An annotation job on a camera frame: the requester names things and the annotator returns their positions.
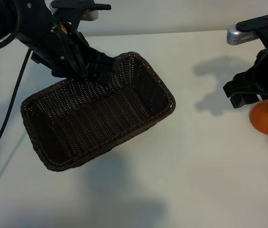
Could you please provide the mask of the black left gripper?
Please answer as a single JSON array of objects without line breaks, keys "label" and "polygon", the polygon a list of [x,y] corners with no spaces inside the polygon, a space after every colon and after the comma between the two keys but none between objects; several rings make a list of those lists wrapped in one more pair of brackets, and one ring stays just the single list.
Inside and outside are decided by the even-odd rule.
[{"label": "black left gripper", "polygon": [[21,23],[17,38],[33,52],[32,59],[56,77],[90,78],[108,86],[117,73],[116,58],[91,48],[77,28],[83,16],[96,9],[93,0],[55,0],[51,12],[43,0],[19,0]]}]

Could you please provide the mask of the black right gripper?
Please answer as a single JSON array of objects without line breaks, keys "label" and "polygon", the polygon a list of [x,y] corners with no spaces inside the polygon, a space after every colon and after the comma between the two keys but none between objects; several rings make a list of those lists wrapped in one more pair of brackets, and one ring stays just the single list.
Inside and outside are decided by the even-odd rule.
[{"label": "black right gripper", "polygon": [[254,65],[236,74],[223,87],[234,108],[268,100],[268,47],[257,55]]}]

